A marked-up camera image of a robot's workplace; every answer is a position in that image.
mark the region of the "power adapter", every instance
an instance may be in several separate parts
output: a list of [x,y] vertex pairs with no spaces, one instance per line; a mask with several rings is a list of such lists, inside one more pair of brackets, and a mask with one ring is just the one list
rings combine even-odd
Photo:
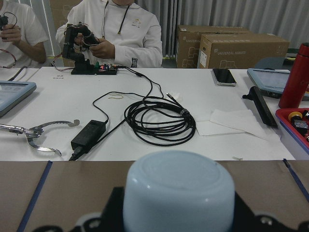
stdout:
[[91,120],[71,141],[72,154],[69,161],[77,160],[80,156],[88,153],[106,130],[106,123]]

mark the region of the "smartphone screen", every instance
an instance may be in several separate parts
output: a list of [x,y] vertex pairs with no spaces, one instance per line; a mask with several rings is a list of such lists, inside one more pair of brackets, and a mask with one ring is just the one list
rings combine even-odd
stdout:
[[229,69],[212,69],[218,85],[235,86],[236,81]]

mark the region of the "person in white t-shirt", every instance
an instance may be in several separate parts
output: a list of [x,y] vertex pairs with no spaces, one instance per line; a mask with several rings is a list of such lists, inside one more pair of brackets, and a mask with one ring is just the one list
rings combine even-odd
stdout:
[[[84,52],[95,64],[118,64],[137,68],[160,67],[162,63],[161,27],[156,16],[133,0],[83,0],[73,7],[68,23],[79,22],[98,38],[99,44]],[[63,47],[67,24],[57,30],[56,40]],[[83,44],[82,35],[75,39]]]
[[[32,8],[26,4],[0,0],[0,15],[8,17],[8,24],[0,31],[0,49],[15,56],[15,68],[33,68],[38,63],[44,63],[46,51],[43,42],[48,37]],[[11,67],[13,64],[13,57],[0,51],[0,67]]]

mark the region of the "red thermos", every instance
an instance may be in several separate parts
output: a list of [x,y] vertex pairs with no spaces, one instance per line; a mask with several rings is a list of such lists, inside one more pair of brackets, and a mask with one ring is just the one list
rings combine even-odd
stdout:
[[280,108],[298,108],[309,84],[309,43],[301,44],[279,101]]

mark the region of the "light blue container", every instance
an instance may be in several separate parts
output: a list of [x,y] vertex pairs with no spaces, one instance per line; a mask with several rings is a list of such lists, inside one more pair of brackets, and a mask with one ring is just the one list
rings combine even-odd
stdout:
[[217,162],[187,151],[155,152],[130,168],[126,232],[230,232],[235,188]]

